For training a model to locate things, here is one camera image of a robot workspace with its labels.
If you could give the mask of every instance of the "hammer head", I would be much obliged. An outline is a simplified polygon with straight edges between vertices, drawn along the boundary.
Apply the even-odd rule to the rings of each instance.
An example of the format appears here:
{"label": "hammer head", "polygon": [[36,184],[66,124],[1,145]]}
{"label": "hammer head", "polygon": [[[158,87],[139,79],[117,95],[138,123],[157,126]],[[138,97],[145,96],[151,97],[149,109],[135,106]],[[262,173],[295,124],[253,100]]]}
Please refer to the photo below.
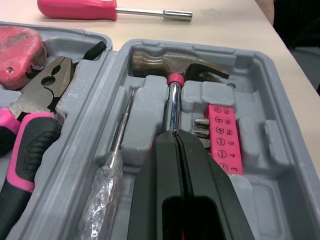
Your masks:
{"label": "hammer head", "polygon": [[223,67],[205,59],[177,52],[167,52],[161,56],[150,56],[144,51],[136,51],[132,56],[132,74],[145,78],[148,75],[168,77],[179,73],[184,80],[202,80],[201,73],[212,73],[228,79],[229,72]]}

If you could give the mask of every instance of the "pliers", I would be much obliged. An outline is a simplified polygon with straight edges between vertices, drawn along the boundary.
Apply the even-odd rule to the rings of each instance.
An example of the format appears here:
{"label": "pliers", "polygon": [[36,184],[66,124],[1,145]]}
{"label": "pliers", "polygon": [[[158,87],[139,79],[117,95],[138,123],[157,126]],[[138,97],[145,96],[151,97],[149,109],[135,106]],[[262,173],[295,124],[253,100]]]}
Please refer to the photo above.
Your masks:
{"label": "pliers", "polygon": [[74,68],[71,58],[58,57],[21,89],[17,101],[0,109],[1,153],[14,143],[0,192],[1,240],[27,206],[43,154],[61,134],[56,105],[73,78]]}
{"label": "pliers", "polygon": [[201,141],[166,131],[135,178],[127,240],[254,240],[230,178]]}

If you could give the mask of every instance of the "pliers jaw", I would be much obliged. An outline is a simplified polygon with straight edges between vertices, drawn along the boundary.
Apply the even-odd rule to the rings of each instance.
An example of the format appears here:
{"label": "pliers jaw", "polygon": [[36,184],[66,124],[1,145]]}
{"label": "pliers jaw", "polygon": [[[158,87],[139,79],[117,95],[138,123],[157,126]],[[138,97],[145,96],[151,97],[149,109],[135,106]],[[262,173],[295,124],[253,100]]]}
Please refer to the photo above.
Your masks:
{"label": "pliers jaw", "polygon": [[56,106],[74,75],[71,58],[60,56],[34,77],[24,88],[22,95],[9,106],[12,114],[56,113]]}

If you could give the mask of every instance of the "pink handle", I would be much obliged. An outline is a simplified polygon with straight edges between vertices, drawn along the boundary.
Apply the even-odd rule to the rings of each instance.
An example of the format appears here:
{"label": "pink handle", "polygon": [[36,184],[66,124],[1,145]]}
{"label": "pink handle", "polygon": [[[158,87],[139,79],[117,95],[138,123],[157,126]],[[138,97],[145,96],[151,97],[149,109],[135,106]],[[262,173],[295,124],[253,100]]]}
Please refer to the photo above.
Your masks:
{"label": "pink handle", "polygon": [[17,166],[17,160],[18,160],[18,153],[20,149],[21,140],[23,138],[25,129],[28,125],[28,123],[35,119],[35,118],[53,118],[56,119],[56,117],[50,113],[50,112],[39,112],[39,113],[31,113],[26,115],[21,123],[19,132],[16,136],[16,140],[14,143],[14,147],[12,150],[12,156],[9,164],[9,168],[6,174],[6,180],[9,184],[12,186],[15,186],[16,188],[22,189],[24,191],[32,193],[35,188],[35,183],[26,179],[23,179],[19,177],[16,173],[16,166]]}
{"label": "pink handle", "polygon": [[5,127],[17,135],[20,127],[20,122],[10,112],[7,107],[0,108],[0,127]]}
{"label": "pink handle", "polygon": [[49,18],[117,19],[117,2],[102,0],[38,0],[40,12]]}

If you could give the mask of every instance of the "pink bit holder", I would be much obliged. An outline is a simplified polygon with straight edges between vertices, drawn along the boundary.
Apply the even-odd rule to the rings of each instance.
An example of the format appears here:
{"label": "pink bit holder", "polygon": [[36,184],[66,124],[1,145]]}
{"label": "pink bit holder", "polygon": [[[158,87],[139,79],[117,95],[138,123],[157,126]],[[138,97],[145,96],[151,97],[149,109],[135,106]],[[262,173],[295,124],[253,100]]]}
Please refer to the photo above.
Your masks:
{"label": "pink bit holder", "polygon": [[211,156],[227,174],[243,175],[240,143],[232,107],[209,105]]}

